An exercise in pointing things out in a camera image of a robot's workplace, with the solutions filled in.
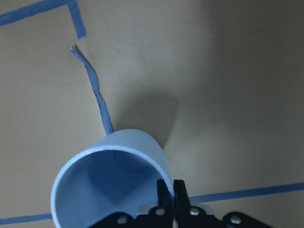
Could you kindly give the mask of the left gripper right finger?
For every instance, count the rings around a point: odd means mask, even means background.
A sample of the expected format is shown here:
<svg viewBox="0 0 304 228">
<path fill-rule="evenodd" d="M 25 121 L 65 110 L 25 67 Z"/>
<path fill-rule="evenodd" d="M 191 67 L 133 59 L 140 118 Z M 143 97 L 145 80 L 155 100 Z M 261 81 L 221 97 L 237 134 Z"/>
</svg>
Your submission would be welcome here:
<svg viewBox="0 0 304 228">
<path fill-rule="evenodd" d="M 174 180 L 174 216 L 179 228 L 188 227 L 190 200 L 187 194 L 185 182 Z"/>
</svg>

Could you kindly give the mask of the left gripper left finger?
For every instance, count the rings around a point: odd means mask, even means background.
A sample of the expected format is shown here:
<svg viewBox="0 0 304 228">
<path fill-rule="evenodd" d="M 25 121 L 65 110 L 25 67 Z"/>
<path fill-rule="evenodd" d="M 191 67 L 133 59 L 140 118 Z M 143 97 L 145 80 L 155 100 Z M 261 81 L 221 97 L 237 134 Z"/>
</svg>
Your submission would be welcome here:
<svg viewBox="0 0 304 228">
<path fill-rule="evenodd" d="M 157 180 L 158 206 L 156 209 L 157 224 L 160 228 L 171 228 L 173 225 L 173 205 L 171 194 L 163 179 Z"/>
</svg>

